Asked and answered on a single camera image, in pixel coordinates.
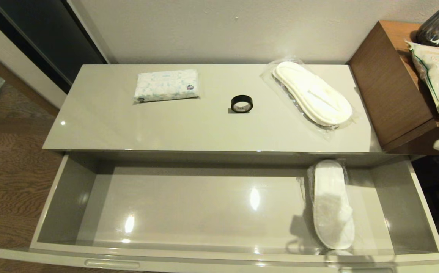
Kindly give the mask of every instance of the wooden floor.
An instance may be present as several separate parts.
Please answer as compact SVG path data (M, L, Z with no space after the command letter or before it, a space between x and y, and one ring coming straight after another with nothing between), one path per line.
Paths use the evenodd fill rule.
M41 149L54 117L10 85L0 91L0 248L29 247L62 156ZM0 272L121 272L0 259Z

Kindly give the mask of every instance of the wooden cabinet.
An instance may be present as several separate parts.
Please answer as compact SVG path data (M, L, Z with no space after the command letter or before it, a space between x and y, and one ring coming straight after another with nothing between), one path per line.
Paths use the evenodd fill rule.
M418 78L405 40L419 24L380 21L349 61L381 147L394 154L439 154L439 115Z

